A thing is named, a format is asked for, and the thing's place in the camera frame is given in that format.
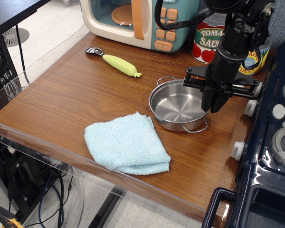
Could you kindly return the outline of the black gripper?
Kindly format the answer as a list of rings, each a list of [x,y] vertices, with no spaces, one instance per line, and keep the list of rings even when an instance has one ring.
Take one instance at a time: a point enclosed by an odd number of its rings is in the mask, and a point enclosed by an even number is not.
[[[203,111],[217,113],[232,95],[258,97],[260,82],[238,71],[247,56],[247,51],[235,55],[218,48],[209,65],[186,69],[183,85],[202,91]]]

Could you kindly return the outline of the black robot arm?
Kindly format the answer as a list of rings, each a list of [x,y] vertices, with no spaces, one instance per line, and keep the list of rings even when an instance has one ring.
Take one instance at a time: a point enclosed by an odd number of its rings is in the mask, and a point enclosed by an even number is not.
[[[252,97],[260,82],[239,72],[250,51],[259,52],[269,36],[273,0],[206,0],[207,11],[181,22],[161,23],[163,2],[156,2],[154,19],[164,30],[196,25],[214,13],[226,15],[225,29],[211,63],[186,69],[184,86],[202,92],[201,108],[218,112],[233,95]]]

